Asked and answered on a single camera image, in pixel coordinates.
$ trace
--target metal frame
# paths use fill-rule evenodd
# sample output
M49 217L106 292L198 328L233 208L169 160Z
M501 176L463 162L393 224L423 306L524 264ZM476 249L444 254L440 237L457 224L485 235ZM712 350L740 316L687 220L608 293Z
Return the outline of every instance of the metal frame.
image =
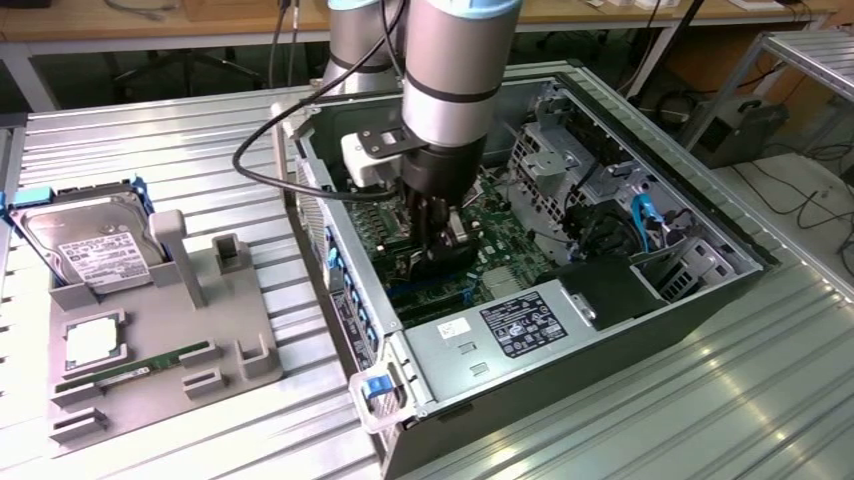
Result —
M754 40L703 115L692 119L679 143L688 150L696 145L720 105L730 98L756 58L767 52L788 66L854 102L854 35L839 31L763 33ZM760 85L755 93L770 87Z
M815 29L824 23L826 14L815 15L807 29ZM736 17L720 19L699 19L692 26L738 25L750 23L779 23L780 16ZM516 32L568 32L581 30L615 30L645 27L645 21L623 22L567 22L567 23L528 23L516 26ZM669 43L679 19L653 21L651 26L661 28L661 34L655 41L649 55L635 79L629 96L637 92L647 80L652 65ZM37 55L65 55L74 53L130 52L140 50L172 50L177 48L212 48L225 46L264 45L269 43L269 33L236 33L220 35L186 35L156 38L121 38L92 40L61 40L36 42L0 42L0 60L2 60L14 84L26 99L33 112L49 112L58 109L50 89L38 75L32 58ZM329 40L328 30L300 31L296 41L325 42Z

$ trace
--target metal rack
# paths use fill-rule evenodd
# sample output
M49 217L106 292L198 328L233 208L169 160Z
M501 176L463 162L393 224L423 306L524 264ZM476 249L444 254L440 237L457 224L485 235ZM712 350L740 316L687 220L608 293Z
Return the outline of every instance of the metal rack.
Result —
M681 132L679 143L688 150L706 132L720 105L735 92L762 52L774 55L836 95L854 102L854 35L842 30L762 33L750 45L710 107L691 120Z

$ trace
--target aluminum work table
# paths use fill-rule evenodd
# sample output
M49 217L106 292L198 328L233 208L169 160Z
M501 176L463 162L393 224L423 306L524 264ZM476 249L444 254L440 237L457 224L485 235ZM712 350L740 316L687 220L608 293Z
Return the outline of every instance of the aluminum work table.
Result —
M852 478L850 287L772 219L710 181L699 162L585 70L545 67L581 83L780 265L681 343L408 477ZM44 457L46 269L4 235L0 477L379 477L277 192L229 166L237 143L283 95L38 114L26 129L0 135L10 157L6 190L136 173L154 208L184 211L190 250L222 232L249 242L285 369L275 384L58 459ZM273 172L268 137L245 163Z

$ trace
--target white sticker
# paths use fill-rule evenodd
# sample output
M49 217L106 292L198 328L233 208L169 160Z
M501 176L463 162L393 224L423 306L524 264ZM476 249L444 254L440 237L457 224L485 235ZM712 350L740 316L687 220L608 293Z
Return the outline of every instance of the white sticker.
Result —
M92 287L148 275L145 259L129 232L66 243L58 250Z
M465 317L460 317L456 320L451 320L449 322L444 322L441 325L436 327L439 329L439 335L441 338L447 340L456 335L461 335L465 332L471 331L471 327L468 326L468 322L465 321Z

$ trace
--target robotic arm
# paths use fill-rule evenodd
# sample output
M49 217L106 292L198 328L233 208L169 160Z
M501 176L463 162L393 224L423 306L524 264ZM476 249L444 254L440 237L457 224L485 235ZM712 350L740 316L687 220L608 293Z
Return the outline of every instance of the robotic arm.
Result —
M393 156L399 162L412 235L432 263L456 262L460 255L475 254L473 249L457 249L468 237L457 211L477 175L520 5L520 0L411 0L401 125L359 135L367 156L375 160ZM341 15L332 18L336 62L344 50L336 40L348 46L355 43L340 35L349 28L335 23ZM375 39L380 33L368 36ZM361 45L367 51L369 41ZM385 65L391 72L384 58L385 63L380 58L369 63Z

